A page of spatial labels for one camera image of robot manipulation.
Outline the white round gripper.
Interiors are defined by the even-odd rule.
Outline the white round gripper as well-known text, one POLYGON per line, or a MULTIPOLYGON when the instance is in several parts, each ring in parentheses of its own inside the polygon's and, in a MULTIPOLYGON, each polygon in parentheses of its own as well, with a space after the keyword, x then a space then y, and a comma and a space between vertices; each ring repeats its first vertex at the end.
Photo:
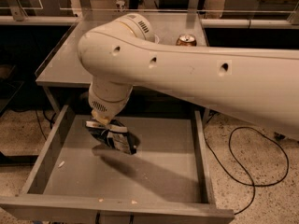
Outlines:
POLYGON ((119 101, 106 101, 98 97, 93 91, 89 91, 89 105, 92 108, 92 116, 103 125, 108 125, 110 120, 118 115, 126 106, 130 95, 119 101))

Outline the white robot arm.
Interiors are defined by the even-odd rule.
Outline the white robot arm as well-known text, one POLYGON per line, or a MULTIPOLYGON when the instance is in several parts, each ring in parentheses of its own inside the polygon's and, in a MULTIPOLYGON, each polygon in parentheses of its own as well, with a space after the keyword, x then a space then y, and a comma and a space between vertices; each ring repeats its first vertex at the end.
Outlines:
POLYGON ((133 13, 83 35, 78 58, 93 77, 92 114, 104 125, 141 86, 299 139, 295 50, 163 45, 133 13))

